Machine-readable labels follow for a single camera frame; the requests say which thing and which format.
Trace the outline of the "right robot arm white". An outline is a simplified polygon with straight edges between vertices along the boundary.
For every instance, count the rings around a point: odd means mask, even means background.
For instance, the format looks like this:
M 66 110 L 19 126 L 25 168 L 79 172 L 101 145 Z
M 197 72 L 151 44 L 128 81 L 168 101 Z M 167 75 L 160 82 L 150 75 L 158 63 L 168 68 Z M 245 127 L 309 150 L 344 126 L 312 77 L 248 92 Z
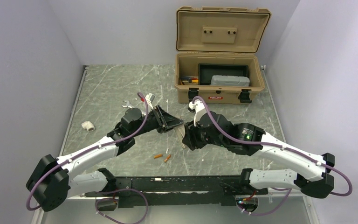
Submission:
M 191 150 L 206 145 L 223 147 L 229 152 L 267 158 L 284 165 L 279 170 L 244 168 L 238 181 L 244 194 L 266 188 L 297 189 L 313 198 L 326 198 L 334 189 L 330 167 L 335 157 L 316 155 L 296 149 L 250 123 L 233 124 L 223 115 L 211 113 L 218 126 L 204 114 L 199 121 L 184 124 L 182 143 Z

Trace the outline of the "white PVC elbow fitting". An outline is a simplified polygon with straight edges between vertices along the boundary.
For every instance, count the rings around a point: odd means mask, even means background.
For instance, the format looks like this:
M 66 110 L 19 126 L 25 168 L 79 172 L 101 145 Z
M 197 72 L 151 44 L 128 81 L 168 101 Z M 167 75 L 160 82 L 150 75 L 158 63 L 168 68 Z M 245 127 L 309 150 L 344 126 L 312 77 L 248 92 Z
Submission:
M 92 122 L 90 122 L 90 121 L 85 121 L 85 122 L 83 122 L 83 123 L 81 124 L 81 126 L 82 126 L 82 128 L 83 128 L 84 130 L 86 130 L 87 132 L 92 132 L 92 131 L 95 130 L 94 124 L 93 124 Z

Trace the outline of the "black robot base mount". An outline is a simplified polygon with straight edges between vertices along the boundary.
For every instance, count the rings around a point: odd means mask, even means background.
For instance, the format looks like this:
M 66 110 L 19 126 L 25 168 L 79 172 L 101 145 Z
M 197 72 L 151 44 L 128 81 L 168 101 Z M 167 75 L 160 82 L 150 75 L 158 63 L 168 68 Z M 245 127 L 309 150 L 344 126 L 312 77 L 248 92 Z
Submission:
M 235 198 L 268 194 L 253 189 L 240 175 L 116 177 L 116 183 L 86 197 L 118 198 L 119 208 L 159 205 L 219 204 L 234 206 Z

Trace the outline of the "beige remote control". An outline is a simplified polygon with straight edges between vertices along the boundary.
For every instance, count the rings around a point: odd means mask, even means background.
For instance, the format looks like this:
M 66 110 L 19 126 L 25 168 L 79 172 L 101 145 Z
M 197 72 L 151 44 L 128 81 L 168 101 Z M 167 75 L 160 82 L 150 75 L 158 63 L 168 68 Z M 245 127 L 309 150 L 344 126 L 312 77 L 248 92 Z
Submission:
M 185 148 L 186 148 L 186 145 L 182 142 L 182 140 L 184 139 L 184 136 L 185 136 L 185 134 L 186 134 L 184 124 L 181 124 L 181 125 L 175 127 L 175 128 L 174 128 L 174 131 L 175 131 L 175 134 L 176 134 L 176 136 L 177 136 L 177 138 L 178 138 L 179 144 L 181 145 L 181 147 L 182 147 L 183 149 L 185 149 Z

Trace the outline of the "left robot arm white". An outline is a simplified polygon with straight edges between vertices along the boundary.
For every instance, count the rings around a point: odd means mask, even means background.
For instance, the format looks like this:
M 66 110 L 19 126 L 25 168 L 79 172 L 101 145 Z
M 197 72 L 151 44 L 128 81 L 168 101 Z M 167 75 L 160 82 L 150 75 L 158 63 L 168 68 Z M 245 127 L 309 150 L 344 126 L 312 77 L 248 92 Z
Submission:
M 115 177 L 106 169 L 90 174 L 83 171 L 109 158 L 117 157 L 135 144 L 135 137 L 156 130 L 166 133 L 182 125 L 184 121 L 170 115 L 159 105 L 143 114 L 138 108 L 129 108 L 115 128 L 99 141 L 74 153 L 54 158 L 48 154 L 42 157 L 33 170 L 26 188 L 28 210 L 41 208 L 51 211 L 67 198 L 87 192 L 111 195 L 115 190 Z M 32 208 L 34 198 L 38 206 Z

